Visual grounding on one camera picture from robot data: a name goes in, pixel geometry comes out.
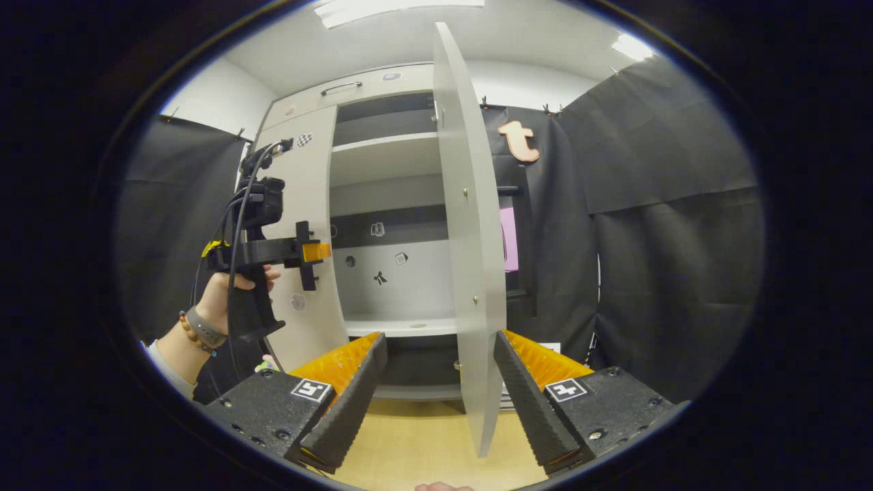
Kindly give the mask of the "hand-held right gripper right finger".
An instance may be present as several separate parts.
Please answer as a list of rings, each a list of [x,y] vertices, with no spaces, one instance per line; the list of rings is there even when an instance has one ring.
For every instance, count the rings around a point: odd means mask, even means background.
[[[494,360],[534,457],[550,477],[642,441],[687,406],[623,368],[595,371],[508,330],[498,332]]]

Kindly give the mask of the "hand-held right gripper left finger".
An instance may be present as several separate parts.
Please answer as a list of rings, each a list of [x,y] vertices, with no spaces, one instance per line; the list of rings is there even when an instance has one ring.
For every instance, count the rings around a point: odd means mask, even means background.
[[[341,467],[387,363],[375,331],[289,373],[265,368],[203,411],[251,447],[325,473]]]

